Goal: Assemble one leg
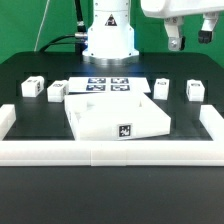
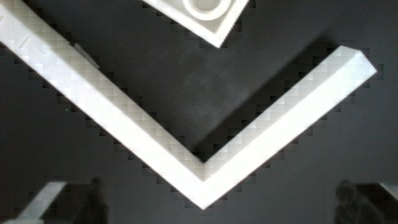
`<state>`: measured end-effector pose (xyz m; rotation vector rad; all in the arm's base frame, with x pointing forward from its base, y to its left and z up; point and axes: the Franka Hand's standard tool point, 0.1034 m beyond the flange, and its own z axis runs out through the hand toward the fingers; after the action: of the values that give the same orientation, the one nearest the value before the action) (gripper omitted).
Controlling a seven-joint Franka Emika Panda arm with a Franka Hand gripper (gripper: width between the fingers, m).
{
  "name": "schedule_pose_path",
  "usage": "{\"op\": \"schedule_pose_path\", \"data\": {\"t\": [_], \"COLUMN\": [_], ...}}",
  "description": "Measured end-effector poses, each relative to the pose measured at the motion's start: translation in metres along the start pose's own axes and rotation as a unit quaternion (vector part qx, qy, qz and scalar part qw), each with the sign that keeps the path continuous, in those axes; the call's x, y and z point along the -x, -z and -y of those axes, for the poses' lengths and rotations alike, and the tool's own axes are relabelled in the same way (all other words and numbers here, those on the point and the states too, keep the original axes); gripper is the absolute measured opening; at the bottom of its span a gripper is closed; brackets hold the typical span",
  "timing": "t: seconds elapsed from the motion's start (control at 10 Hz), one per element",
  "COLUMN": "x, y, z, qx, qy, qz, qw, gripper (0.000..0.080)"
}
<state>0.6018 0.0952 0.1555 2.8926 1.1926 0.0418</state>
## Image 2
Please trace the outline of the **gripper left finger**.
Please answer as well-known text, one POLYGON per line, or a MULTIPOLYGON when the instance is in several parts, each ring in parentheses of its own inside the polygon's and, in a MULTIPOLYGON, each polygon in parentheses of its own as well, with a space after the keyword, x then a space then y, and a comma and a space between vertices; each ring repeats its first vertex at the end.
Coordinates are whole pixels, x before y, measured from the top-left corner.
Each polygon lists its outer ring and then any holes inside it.
POLYGON ((10 224, 108 224, 99 179, 85 184, 48 182, 10 224))

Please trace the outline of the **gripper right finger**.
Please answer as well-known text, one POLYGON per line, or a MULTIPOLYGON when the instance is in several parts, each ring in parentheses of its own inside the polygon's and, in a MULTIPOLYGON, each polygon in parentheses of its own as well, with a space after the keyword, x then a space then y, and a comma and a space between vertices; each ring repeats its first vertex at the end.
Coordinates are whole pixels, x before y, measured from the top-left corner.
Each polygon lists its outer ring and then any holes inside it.
POLYGON ((334 224, 398 224, 398 184, 343 180, 336 199, 334 224))

